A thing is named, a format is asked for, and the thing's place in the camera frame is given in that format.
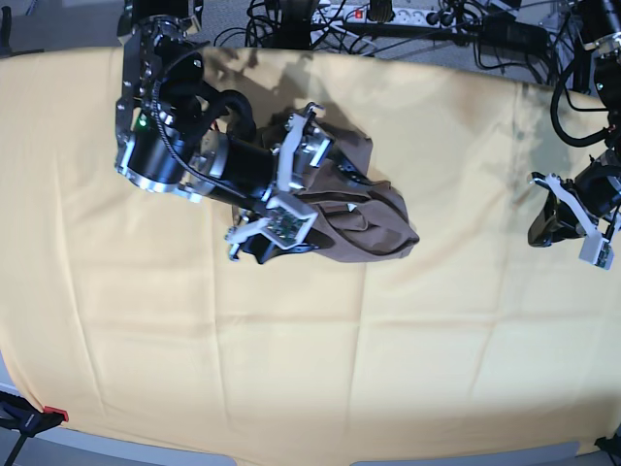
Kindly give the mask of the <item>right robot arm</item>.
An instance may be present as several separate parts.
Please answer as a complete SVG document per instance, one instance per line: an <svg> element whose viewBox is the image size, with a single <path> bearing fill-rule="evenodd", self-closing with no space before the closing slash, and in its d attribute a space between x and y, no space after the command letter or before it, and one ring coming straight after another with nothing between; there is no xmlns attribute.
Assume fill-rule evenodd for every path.
<svg viewBox="0 0 621 466"><path fill-rule="evenodd" d="M315 226L317 209L301 198L305 173L333 146L318 106L290 113L275 142L260 141L248 99L206 81L203 46L188 37L202 9L199 1L125 3L115 170L148 192L229 205L231 260L247 253L265 263L332 247Z"/></svg>

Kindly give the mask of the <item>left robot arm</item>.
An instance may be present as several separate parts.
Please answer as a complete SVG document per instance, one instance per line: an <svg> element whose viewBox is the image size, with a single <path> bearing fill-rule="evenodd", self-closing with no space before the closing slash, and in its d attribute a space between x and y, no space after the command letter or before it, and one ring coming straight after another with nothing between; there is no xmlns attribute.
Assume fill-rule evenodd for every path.
<svg viewBox="0 0 621 466"><path fill-rule="evenodd" d="M549 114L554 133L567 146L589 148L603 143L604 154L590 160L575 178L535 173L533 183L548 194L528 231L533 248L581 239L602 250L620 229L620 4L617 1L560 1L555 30L519 22L521 1L441 1L436 9L397 9L390 1L361 5L323 3L312 20L319 27L336 23L351 33L349 52L375 55L377 37L404 35L407 41L445 39L483 49L520 54L520 66L537 59L547 70L539 82L552 86ZM561 120L561 105L571 93L596 88L600 106L594 113L606 125L585 136L568 132Z"/></svg>

